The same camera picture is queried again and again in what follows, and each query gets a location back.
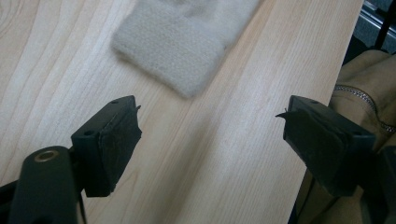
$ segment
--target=wooden table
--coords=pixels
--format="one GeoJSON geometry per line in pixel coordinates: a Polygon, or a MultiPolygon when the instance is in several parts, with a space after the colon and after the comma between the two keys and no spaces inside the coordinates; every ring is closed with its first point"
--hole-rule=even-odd
{"type": "Polygon", "coordinates": [[[282,140],[292,94],[329,102],[361,0],[265,0],[194,99],[117,58],[135,0],[0,3],[0,184],[112,99],[134,95],[143,131],[90,223],[287,223],[304,164],[282,140]]]}

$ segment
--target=fabric sample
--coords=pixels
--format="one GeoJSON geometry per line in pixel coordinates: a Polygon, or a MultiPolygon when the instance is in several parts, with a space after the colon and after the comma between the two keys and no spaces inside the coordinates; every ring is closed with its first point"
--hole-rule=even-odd
{"type": "Polygon", "coordinates": [[[141,0],[112,47],[184,97],[202,91],[259,0],[141,0]]]}

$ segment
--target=zipper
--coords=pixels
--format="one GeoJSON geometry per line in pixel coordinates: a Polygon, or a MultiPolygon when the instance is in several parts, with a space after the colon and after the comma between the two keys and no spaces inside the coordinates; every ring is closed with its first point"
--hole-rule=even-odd
{"type": "Polygon", "coordinates": [[[358,90],[358,89],[355,89],[352,87],[348,87],[348,86],[342,86],[342,85],[335,85],[334,91],[346,91],[346,92],[352,93],[353,95],[361,98],[368,106],[370,106],[370,108],[372,108],[372,110],[375,113],[376,119],[381,124],[381,128],[384,129],[385,131],[387,131],[388,133],[396,133],[396,127],[388,125],[379,119],[378,110],[375,106],[375,101],[369,94],[367,94],[364,91],[361,91],[361,90],[358,90]]]}

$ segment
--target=metal ring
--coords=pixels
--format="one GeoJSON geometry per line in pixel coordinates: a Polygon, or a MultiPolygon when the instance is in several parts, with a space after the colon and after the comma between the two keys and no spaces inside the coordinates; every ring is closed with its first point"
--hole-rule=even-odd
{"type": "Polygon", "coordinates": [[[57,150],[47,150],[40,152],[38,155],[35,156],[35,161],[36,162],[44,162],[44,161],[50,161],[57,157],[59,155],[59,152],[57,150]]]}

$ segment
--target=light wood surface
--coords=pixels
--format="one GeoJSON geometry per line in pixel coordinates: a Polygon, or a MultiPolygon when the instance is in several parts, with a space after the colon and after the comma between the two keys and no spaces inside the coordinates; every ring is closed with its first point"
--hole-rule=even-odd
{"type": "Polygon", "coordinates": [[[112,99],[134,95],[142,139],[90,223],[287,223],[304,164],[282,140],[292,94],[329,102],[361,0],[265,0],[198,97],[109,47],[134,0],[0,2],[0,184],[112,99]]]}

